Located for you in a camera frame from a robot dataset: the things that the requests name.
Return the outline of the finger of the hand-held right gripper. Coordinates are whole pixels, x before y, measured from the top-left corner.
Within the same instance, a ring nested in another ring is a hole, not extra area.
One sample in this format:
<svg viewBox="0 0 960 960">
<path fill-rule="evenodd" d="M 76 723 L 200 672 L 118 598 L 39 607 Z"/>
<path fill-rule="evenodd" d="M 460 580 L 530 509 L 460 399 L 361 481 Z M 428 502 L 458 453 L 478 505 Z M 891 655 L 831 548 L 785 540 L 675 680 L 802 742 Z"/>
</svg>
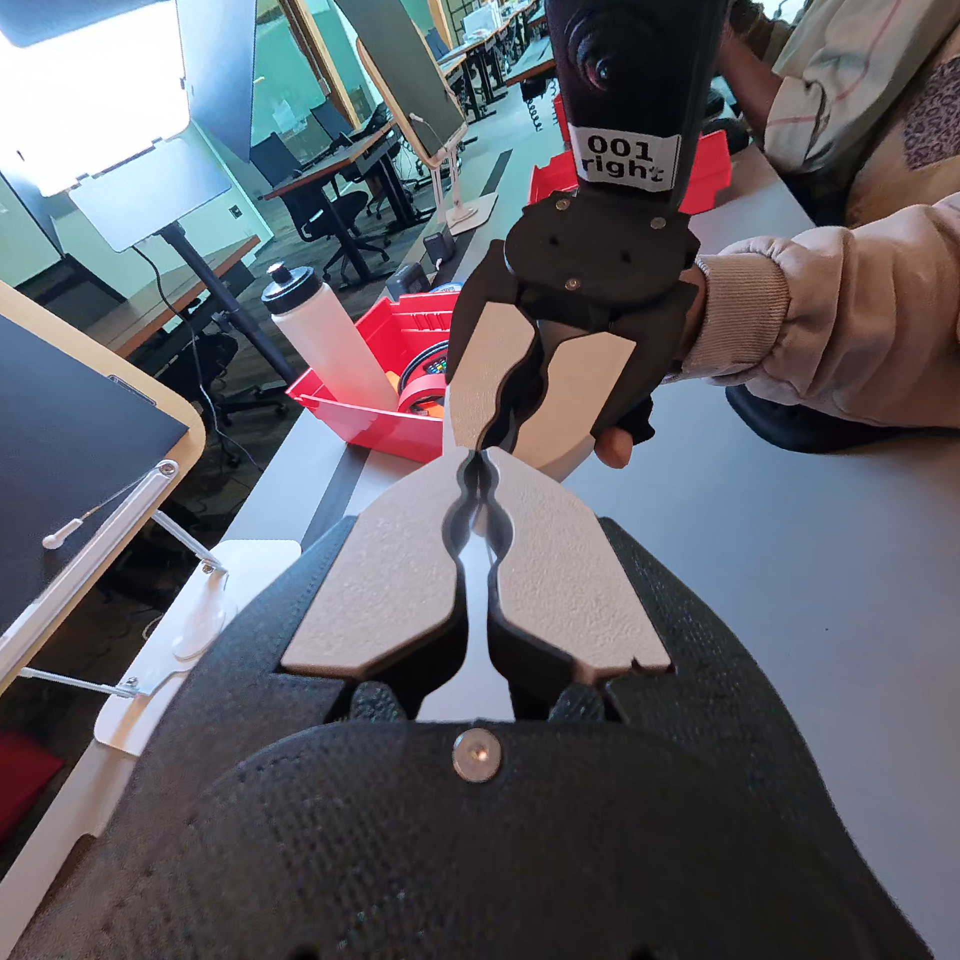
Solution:
<svg viewBox="0 0 960 960">
<path fill-rule="evenodd" d="M 447 356 L 447 440 L 481 450 L 498 419 L 508 379 L 532 357 L 533 322 L 519 306 L 457 302 Z"/>
<path fill-rule="evenodd" d="M 596 424 L 636 342 L 584 335 L 559 342 L 531 412 L 510 414 L 501 450 L 535 470 L 574 470 L 594 451 Z"/>
</svg>

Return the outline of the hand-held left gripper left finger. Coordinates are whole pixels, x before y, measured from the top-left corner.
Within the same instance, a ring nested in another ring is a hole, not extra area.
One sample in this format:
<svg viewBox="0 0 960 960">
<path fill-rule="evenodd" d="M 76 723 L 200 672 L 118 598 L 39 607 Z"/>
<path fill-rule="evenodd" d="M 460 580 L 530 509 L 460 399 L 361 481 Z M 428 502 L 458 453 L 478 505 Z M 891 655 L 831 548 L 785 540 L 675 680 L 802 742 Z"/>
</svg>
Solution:
<svg viewBox="0 0 960 960">
<path fill-rule="evenodd" d="M 357 515 L 282 655 L 286 671 L 372 676 L 452 623 L 469 463 L 467 448 L 453 448 Z"/>
</svg>

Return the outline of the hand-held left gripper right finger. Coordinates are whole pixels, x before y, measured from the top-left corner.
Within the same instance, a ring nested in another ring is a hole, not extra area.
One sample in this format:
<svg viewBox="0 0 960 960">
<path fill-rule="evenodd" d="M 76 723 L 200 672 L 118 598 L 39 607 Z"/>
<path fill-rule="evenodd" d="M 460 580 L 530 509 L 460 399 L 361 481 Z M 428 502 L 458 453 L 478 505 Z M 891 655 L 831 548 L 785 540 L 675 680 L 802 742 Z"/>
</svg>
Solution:
<svg viewBox="0 0 960 960">
<path fill-rule="evenodd" d="M 499 448 L 489 533 L 495 540 L 488 611 L 517 651 L 569 667 L 571 677 L 618 677 L 671 666 L 599 518 L 558 481 Z"/>
</svg>

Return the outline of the red tape roll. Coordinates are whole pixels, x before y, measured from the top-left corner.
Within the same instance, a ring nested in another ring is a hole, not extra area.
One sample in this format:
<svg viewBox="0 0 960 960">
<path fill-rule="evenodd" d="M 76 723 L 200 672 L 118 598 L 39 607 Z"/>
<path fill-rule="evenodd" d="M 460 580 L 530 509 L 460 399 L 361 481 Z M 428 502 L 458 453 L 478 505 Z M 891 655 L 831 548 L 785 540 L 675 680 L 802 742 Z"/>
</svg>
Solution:
<svg viewBox="0 0 960 960">
<path fill-rule="evenodd" d="M 395 384 L 398 392 L 397 413 L 415 415 L 410 412 L 413 404 L 423 401 L 436 401 L 445 408 L 447 378 L 445 375 L 420 375 L 403 381 L 398 378 Z"/>
</svg>

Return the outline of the white board stand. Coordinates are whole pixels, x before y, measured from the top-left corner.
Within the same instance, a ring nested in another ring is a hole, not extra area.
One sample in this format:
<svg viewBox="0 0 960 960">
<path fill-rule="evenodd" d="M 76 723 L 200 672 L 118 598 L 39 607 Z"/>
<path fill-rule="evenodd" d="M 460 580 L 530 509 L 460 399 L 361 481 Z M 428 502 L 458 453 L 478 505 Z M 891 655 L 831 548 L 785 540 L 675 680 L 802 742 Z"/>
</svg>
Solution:
<svg viewBox="0 0 960 960">
<path fill-rule="evenodd" d="M 94 726 L 102 746 L 133 758 L 142 755 L 162 714 L 222 631 L 258 594 L 295 560 L 302 548 L 289 539 L 235 539 L 209 548 L 163 512 L 159 505 L 179 479 L 172 459 L 157 462 L 134 484 L 42 539 L 41 558 L 60 559 L 66 546 L 78 546 L 79 531 L 106 510 L 102 523 L 65 567 L 6 627 L 2 634 L 2 684 L 21 677 L 40 679 L 107 695 Z M 114 684 L 95 683 L 29 666 L 44 638 L 62 621 L 67 608 L 93 582 L 128 535 L 152 520 L 198 560 L 172 605 Z"/>
<path fill-rule="evenodd" d="M 462 124 L 450 138 L 442 142 L 435 153 L 428 154 L 420 133 L 432 131 L 432 126 L 413 112 L 407 115 L 407 119 L 404 136 L 418 160 L 429 171 L 439 225 L 447 228 L 452 236 L 485 225 L 494 211 L 498 193 L 493 191 L 474 199 L 464 199 L 462 196 L 459 147 L 467 132 L 467 124 Z"/>
</svg>

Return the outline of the white bottle black cap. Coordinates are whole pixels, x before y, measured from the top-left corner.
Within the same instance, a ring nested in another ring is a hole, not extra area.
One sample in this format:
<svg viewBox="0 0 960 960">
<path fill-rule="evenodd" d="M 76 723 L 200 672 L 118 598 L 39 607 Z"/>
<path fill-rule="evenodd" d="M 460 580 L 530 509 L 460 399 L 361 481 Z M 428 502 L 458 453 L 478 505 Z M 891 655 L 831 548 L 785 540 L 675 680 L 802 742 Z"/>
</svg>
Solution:
<svg viewBox="0 0 960 960">
<path fill-rule="evenodd" d="M 336 402 L 395 413 L 399 395 L 328 282 L 310 267 L 268 269 L 270 318 Z"/>
</svg>

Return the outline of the black office chair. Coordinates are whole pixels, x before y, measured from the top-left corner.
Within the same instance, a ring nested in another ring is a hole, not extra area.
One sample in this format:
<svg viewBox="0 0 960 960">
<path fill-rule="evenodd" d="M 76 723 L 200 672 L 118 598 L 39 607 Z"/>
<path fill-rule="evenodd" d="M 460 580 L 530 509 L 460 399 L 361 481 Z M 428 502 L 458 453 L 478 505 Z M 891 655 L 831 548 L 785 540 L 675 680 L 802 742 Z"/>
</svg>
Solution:
<svg viewBox="0 0 960 960">
<path fill-rule="evenodd" d="M 336 251 L 321 269 L 324 283 L 333 284 L 331 270 L 335 266 L 340 268 L 342 290 L 387 278 L 385 270 L 372 271 L 363 255 L 373 253 L 389 262 L 386 246 L 365 240 L 355 225 L 366 207 L 365 194 L 356 190 L 330 198 L 325 189 L 329 176 L 306 174 L 276 133 L 252 145 L 249 154 L 252 165 L 271 187 L 267 198 L 282 201 L 300 239 L 307 243 L 328 239 L 337 242 Z"/>
<path fill-rule="evenodd" d="M 217 389 L 239 351 L 239 343 L 225 333 L 195 333 L 191 341 L 162 366 L 154 377 L 165 387 L 180 395 L 186 402 L 198 405 L 199 415 L 207 434 L 212 435 L 220 448 L 222 459 L 236 468 L 243 456 L 259 471 L 261 467 L 253 455 L 226 428 L 233 424 L 238 413 L 270 409 L 278 418 L 285 418 L 290 407 L 286 401 L 286 385 L 252 386 L 225 393 Z"/>
</svg>

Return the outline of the dark rounded pad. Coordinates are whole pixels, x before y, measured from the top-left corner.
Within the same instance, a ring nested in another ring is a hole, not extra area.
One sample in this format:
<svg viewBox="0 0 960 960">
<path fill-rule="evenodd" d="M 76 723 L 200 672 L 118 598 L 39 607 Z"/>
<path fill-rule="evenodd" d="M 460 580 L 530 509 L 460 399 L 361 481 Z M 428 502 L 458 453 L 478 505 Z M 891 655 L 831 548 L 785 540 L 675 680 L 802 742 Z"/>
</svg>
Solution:
<svg viewBox="0 0 960 960">
<path fill-rule="evenodd" d="M 726 401 L 750 431 L 767 444 L 803 454 L 826 455 L 901 439 L 957 439 L 943 427 L 875 426 L 824 414 L 802 405 L 784 405 L 754 396 L 747 386 L 725 390 Z"/>
</svg>

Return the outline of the wooden top desk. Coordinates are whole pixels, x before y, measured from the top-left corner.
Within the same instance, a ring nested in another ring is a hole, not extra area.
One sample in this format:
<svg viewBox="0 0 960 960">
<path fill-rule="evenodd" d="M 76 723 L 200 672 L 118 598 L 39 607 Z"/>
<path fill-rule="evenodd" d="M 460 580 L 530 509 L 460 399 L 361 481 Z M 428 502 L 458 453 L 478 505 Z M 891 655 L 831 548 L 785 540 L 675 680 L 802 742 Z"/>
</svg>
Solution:
<svg viewBox="0 0 960 960">
<path fill-rule="evenodd" d="M 114 354 L 128 357 L 208 290 L 207 283 L 188 266 L 162 273 L 160 285 L 171 306 L 162 299 L 154 280 L 94 323 L 87 336 Z"/>
<path fill-rule="evenodd" d="M 393 227 L 391 232 L 423 225 L 430 220 L 430 212 L 420 211 L 414 207 L 406 196 L 402 182 L 388 156 L 391 147 L 400 141 L 400 133 L 397 120 L 392 119 L 369 136 L 349 146 L 339 147 L 305 171 L 295 172 L 286 177 L 282 183 L 270 189 L 260 199 L 270 201 L 306 188 L 314 182 L 327 182 L 345 167 L 355 165 L 359 175 L 374 174 L 384 188 L 396 222 L 396 227 Z"/>
</svg>

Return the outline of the black light stand pole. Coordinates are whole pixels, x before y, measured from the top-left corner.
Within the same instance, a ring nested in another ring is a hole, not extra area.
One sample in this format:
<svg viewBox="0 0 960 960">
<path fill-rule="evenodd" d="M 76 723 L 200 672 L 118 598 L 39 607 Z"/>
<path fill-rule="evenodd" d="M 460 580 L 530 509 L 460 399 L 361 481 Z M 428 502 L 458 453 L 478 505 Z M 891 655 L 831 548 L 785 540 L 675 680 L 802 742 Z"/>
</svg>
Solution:
<svg viewBox="0 0 960 960">
<path fill-rule="evenodd" d="M 178 221 L 168 223 L 155 235 L 172 247 L 186 265 L 191 268 L 212 297 L 226 311 L 234 328 L 267 361 L 285 384 L 283 389 L 288 389 L 296 379 L 293 366 L 284 358 L 281 350 L 269 339 L 259 323 L 248 315 L 234 294 L 222 282 L 220 276 L 210 268 L 207 260 L 186 238 L 186 232 L 182 225 Z"/>
</svg>

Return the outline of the red fabric bag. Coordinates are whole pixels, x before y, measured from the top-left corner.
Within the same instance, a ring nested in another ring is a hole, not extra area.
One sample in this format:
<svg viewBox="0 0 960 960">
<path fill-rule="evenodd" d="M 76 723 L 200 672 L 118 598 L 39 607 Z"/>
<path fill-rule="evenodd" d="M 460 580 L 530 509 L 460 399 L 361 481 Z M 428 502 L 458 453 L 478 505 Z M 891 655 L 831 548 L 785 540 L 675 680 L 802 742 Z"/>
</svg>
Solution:
<svg viewBox="0 0 960 960">
<path fill-rule="evenodd" d="M 1 731 L 1 842 L 17 830 L 65 762 L 33 739 Z"/>
</svg>

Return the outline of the studio light panel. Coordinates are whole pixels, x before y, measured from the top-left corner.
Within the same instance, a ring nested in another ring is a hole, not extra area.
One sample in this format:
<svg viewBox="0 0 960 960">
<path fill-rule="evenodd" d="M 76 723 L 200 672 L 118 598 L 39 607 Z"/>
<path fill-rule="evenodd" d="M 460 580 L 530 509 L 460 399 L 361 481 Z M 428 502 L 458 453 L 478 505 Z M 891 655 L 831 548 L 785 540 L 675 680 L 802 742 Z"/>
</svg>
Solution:
<svg viewBox="0 0 960 960">
<path fill-rule="evenodd" d="M 183 218 L 230 180 L 183 138 L 250 157 L 257 2 L 1 3 L 2 179 L 61 254 L 71 194 L 115 252 L 156 235 L 192 266 Z"/>
</svg>

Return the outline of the black board wooden frame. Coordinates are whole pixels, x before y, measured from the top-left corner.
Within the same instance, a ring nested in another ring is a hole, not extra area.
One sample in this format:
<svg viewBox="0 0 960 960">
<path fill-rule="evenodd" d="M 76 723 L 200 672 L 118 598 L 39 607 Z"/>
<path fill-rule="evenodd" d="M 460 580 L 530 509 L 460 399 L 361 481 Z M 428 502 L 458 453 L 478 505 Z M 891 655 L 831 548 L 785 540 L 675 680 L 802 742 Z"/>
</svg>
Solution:
<svg viewBox="0 0 960 960">
<path fill-rule="evenodd" d="M 439 169 L 467 132 L 458 99 L 401 1 L 339 1 L 358 56 L 419 160 Z"/>
<path fill-rule="evenodd" d="M 1 690 L 203 453 L 181 396 L 1 284 Z"/>
</svg>

